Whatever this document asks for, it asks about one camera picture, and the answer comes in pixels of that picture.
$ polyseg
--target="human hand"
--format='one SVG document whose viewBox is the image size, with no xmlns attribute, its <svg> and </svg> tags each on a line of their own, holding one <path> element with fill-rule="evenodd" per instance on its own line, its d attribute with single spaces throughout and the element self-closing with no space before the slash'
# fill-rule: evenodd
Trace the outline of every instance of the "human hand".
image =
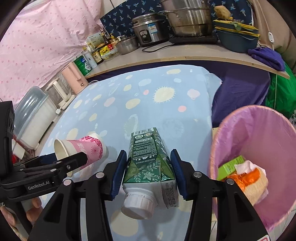
<svg viewBox="0 0 296 241">
<path fill-rule="evenodd" d="M 41 214 L 43 208 L 41 207 L 41 200 L 39 197 L 33 198 L 32 199 L 32 204 L 33 204 L 33 208 L 31 208 L 30 210 L 27 211 L 27 219 L 30 222 L 36 222 L 39 215 Z M 16 225 L 16 220 L 14 218 L 14 216 L 6 209 L 5 206 L 2 206 L 1 208 L 1 212 L 4 216 L 4 218 L 6 219 L 6 221 L 9 223 L 10 226 L 15 227 Z"/>
</svg>

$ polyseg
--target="wooden countertop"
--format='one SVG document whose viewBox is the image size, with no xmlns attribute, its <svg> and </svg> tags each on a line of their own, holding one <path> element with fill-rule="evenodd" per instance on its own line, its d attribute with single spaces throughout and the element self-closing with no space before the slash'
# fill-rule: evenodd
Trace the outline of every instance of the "wooden countertop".
<svg viewBox="0 0 296 241">
<path fill-rule="evenodd" d="M 165 42 L 151 47 L 149 51 L 170 44 Z M 253 59 L 247 54 L 232 52 L 219 45 L 176 45 L 161 49 L 154 53 L 144 53 L 139 48 L 125 55 L 118 55 L 114 59 L 104 61 L 98 67 L 89 72 L 85 77 L 90 78 L 112 70 L 136 66 L 140 64 L 156 63 L 175 60 L 209 60 L 242 64 L 258 69 L 266 70 L 290 79 L 286 72 L 279 72 L 267 65 Z"/>
</svg>

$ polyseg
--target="light blue tablecloth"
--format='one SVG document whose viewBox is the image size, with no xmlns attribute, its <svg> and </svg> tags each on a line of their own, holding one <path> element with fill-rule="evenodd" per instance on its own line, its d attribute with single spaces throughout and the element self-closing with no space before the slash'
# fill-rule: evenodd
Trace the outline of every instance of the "light blue tablecloth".
<svg viewBox="0 0 296 241">
<path fill-rule="evenodd" d="M 166 149 L 176 148 L 184 161 L 207 173 L 211 145 L 211 107 L 221 80 L 206 69 L 191 65 L 163 66 L 125 73 L 89 85 L 67 108 L 41 154 L 54 152 L 54 139 L 79 139 L 96 132 L 108 149 L 106 160 L 97 161 L 72 179 L 88 179 L 128 151 L 130 134 L 157 127 Z M 45 205 L 51 194 L 41 197 Z M 180 207 L 155 209 L 150 220 L 134 220 L 120 212 L 124 192 L 106 202 L 114 241 L 183 240 L 191 203 L 180 198 Z M 82 224 L 83 240 L 86 229 Z"/>
</svg>

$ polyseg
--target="purple towel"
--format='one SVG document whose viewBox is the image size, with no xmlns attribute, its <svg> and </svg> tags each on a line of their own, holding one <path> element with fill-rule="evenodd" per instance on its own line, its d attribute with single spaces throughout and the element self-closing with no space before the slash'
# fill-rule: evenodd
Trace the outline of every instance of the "purple towel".
<svg viewBox="0 0 296 241">
<path fill-rule="evenodd" d="M 249 49 L 248 55 L 277 71 L 285 71 L 285 63 L 281 55 L 268 47 Z"/>
</svg>

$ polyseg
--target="pink trash bin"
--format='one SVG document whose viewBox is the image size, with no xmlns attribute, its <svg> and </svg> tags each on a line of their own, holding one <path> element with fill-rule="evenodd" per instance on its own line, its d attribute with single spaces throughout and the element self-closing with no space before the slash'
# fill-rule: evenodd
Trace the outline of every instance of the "pink trash bin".
<svg viewBox="0 0 296 241">
<path fill-rule="evenodd" d="M 254 208 L 270 231 L 296 204 L 296 131 L 271 108 L 239 108 L 222 121 L 214 137 L 210 178 L 216 179 L 218 167 L 239 155 L 266 170 L 269 194 Z"/>
</svg>

